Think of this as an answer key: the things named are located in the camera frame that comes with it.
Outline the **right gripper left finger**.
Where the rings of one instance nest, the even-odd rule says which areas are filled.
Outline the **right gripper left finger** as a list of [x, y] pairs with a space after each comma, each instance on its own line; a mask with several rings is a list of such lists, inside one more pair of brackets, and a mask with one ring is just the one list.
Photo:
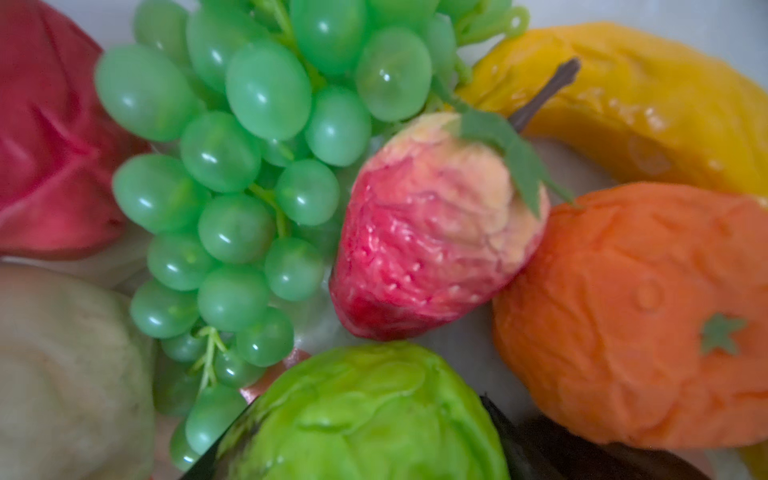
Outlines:
[[212, 446], [180, 477], [180, 480], [212, 479], [218, 462], [220, 445], [226, 440], [234, 438], [235, 431], [245, 425], [249, 411], [250, 408], [246, 408], [224, 433], [214, 441]]

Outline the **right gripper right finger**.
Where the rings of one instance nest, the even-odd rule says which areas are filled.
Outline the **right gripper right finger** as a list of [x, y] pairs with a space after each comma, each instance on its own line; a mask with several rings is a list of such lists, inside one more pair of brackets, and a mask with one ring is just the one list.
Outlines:
[[480, 400], [499, 434], [513, 479], [705, 480], [682, 458], [623, 444], [598, 445], [571, 434], [543, 415], [513, 423], [492, 400]]

